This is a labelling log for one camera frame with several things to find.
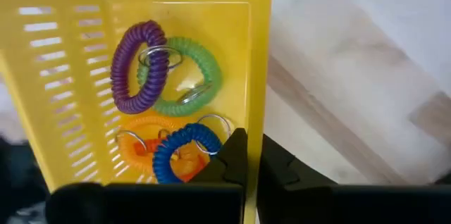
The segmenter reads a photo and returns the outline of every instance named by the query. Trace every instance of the coil keychain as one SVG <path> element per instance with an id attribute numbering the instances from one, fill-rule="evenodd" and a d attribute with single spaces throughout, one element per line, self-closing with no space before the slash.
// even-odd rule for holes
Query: coil keychain
<path id="1" fill-rule="evenodd" d="M 128 87 L 130 64 L 143 42 L 149 47 L 166 43 L 164 32 L 158 23 L 149 20 L 130 27 L 119 42 L 111 64 L 111 90 L 114 103 L 119 111 L 127 114 L 141 113 L 154 105 L 163 91 L 168 75 L 167 52 L 154 52 L 149 57 L 150 73 L 147 74 L 145 83 L 138 94 L 130 96 Z"/>
<path id="2" fill-rule="evenodd" d="M 231 135 L 230 125 L 227 120 L 219 115 L 209 114 L 202 116 L 196 123 L 187 124 L 184 128 L 179 129 L 167 136 L 167 140 L 158 146 L 154 154 L 154 173 L 160 184 L 181 183 L 183 180 L 171 169 L 171 156 L 179 148 L 186 144 L 195 142 L 200 151 L 214 156 L 219 152 L 222 144 L 218 136 L 207 126 L 200 122 L 208 117 L 221 119 L 227 125 L 228 136 Z"/>
<path id="3" fill-rule="evenodd" d="M 153 175 L 153 156 L 158 146 L 167 140 L 162 132 L 170 134 L 171 131 L 183 127 L 186 122 L 180 118 L 171 119 L 163 116 L 147 116 L 132 120 L 123 126 L 115 137 L 122 158 L 131 167 Z M 135 130 L 145 125 L 159 125 L 165 129 L 159 130 L 155 139 L 142 139 Z M 194 177 L 208 162 L 206 155 L 198 150 L 194 143 L 174 152 L 170 160 L 173 172 L 184 182 Z"/>
<path id="4" fill-rule="evenodd" d="M 177 101 L 167 101 L 160 97 L 153 105 L 153 108 L 167 116 L 188 116 L 198 111 L 216 96 L 222 85 L 221 69 L 210 51 L 191 39 L 171 37 L 164 48 L 166 51 L 175 51 L 190 57 L 201 70 L 204 76 L 204 83 L 191 89 Z M 148 50 L 148 56 L 150 57 L 153 56 L 151 50 L 152 48 Z M 147 66 L 146 63 L 138 65 L 137 79 L 140 86 L 144 87 L 146 85 L 149 79 L 148 74 L 150 73 L 152 73 L 152 68 Z"/>

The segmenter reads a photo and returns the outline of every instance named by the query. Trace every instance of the metal key ring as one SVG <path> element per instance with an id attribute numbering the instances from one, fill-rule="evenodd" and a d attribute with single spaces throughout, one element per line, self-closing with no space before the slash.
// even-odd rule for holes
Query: metal key ring
<path id="1" fill-rule="evenodd" d="M 203 94 L 206 90 L 211 87 L 211 82 L 196 86 L 195 88 L 190 89 L 188 92 L 184 93 L 177 102 L 179 104 L 187 104 L 190 101 L 196 99 L 198 96 Z"/>
<path id="2" fill-rule="evenodd" d="M 199 118 L 199 120 L 196 123 L 200 123 L 200 121 L 204 120 L 205 118 L 219 118 L 219 120 L 221 120 L 221 122 L 225 123 L 225 126 L 227 126 L 227 134 L 228 137 L 230 137 L 232 135 L 232 129 L 230 128 L 230 125 L 227 121 L 227 119 L 225 119 L 224 117 L 220 116 L 220 115 L 216 115 L 216 114 L 206 114 L 204 116 L 202 116 L 201 118 Z M 217 155 L 219 151 L 216 152 L 210 152 L 207 150 L 203 150 L 203 148 L 199 145 L 199 142 L 197 140 L 195 140 L 194 142 L 196 142 L 196 146 L 197 148 L 205 154 L 208 155 Z"/>
<path id="3" fill-rule="evenodd" d="M 177 63 L 175 63 L 175 64 L 169 66 L 169 67 L 168 67 L 169 69 L 176 68 L 176 67 L 178 67 L 178 66 L 183 62 L 183 56 L 182 56 L 182 54 L 181 54 L 178 50 L 176 50 L 176 49 L 174 49 L 174 48 L 171 48 L 171 47 L 169 47 L 169 46 L 167 46 L 167 45 L 155 45 L 155 46 L 151 46 L 151 47 L 147 47 L 146 49 L 143 49 L 143 50 L 140 52 L 140 54 L 138 54 L 138 61 L 139 61 L 142 65 L 149 67 L 149 62 L 148 62 L 149 59 L 148 59 L 148 58 L 149 58 L 153 53 L 155 53 L 155 52 L 157 52 L 157 51 L 167 51 L 169 54 L 173 53 L 173 54 L 178 54 L 178 55 L 179 55 L 180 60 L 179 60 Z"/>
<path id="4" fill-rule="evenodd" d="M 120 130 L 120 131 L 118 131 L 118 133 L 116 133 L 116 136 L 114 137 L 114 140 L 116 141 L 116 143 L 119 143 L 118 136 L 121 135 L 121 134 L 128 134 L 128 135 L 133 136 L 135 139 L 137 139 L 141 143 L 141 145 L 144 147 L 144 150 L 147 151 L 146 142 L 140 136 L 138 136 L 136 133 L 134 133 L 132 131 L 129 131 L 129 130 Z"/>

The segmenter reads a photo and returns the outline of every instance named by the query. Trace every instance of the light wood surface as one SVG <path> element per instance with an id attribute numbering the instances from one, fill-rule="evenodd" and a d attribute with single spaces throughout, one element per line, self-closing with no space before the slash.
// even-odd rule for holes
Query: light wood surface
<path id="1" fill-rule="evenodd" d="M 400 15 L 445 15 L 438 1 L 413 16 L 415 1 L 365 3 L 273 0 L 265 131 L 341 183 L 433 182 L 451 169 L 449 30 Z"/>

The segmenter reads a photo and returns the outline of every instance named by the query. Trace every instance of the yellow container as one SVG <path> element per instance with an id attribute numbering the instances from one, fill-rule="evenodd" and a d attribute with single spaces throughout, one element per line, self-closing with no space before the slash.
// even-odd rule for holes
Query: yellow container
<path id="1" fill-rule="evenodd" d="M 245 220 L 255 217 L 271 0 L 0 0 L 0 66 L 50 190 L 90 180 L 146 182 L 118 155 L 124 120 L 111 98 L 109 66 L 128 27 L 149 19 L 167 37 L 197 40 L 216 57 L 223 87 L 189 119 L 217 113 L 249 135 Z M 163 93 L 202 80 L 193 62 Z M 130 82 L 137 91 L 136 63 Z"/>

